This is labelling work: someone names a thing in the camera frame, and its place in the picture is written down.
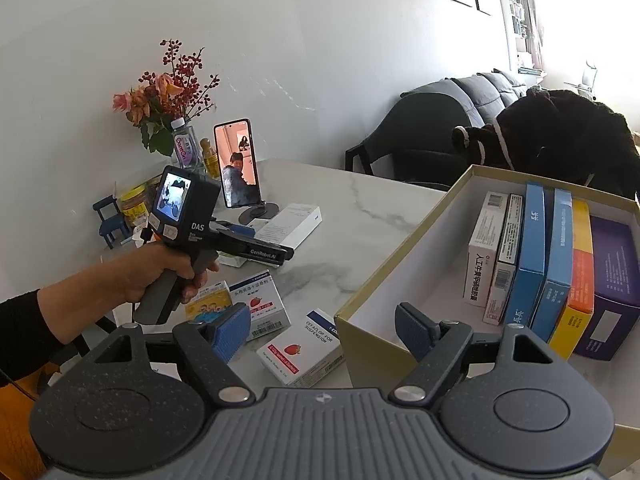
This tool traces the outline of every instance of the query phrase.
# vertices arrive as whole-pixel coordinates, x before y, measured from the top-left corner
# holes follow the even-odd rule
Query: silver screw
[[[394,390],[394,395],[404,402],[420,402],[427,393],[420,386],[400,386]]]
[[[251,393],[242,386],[227,386],[218,392],[218,397],[225,402],[245,402],[251,397]]]

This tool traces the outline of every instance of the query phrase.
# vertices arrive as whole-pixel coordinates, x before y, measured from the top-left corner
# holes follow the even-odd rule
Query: device screen
[[[260,203],[258,172],[254,159],[254,139],[247,120],[219,124],[214,128],[220,162],[222,190],[227,207]]]
[[[188,178],[167,173],[158,193],[158,211],[176,222],[179,221],[190,185],[191,180]]]

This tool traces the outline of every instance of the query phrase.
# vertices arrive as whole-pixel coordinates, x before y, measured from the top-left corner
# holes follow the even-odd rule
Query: yellow lid
[[[144,184],[140,184],[138,187],[133,188],[131,191],[127,191],[125,194],[123,194],[120,197],[120,200],[122,200],[123,202],[126,200],[129,200],[130,198],[135,197],[136,195],[140,194],[140,193],[144,193],[146,190],[146,187]]]

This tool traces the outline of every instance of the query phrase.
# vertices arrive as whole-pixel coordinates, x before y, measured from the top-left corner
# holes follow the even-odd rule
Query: yellow bottle
[[[202,158],[204,166],[207,168],[207,174],[211,178],[220,178],[220,167],[218,165],[218,154],[211,147],[211,142],[207,137],[200,140],[202,147]]]

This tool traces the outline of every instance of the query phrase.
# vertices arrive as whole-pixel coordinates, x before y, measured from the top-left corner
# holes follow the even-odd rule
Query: strawberry image
[[[289,345],[284,349],[285,354],[298,355],[300,353],[300,345]]]

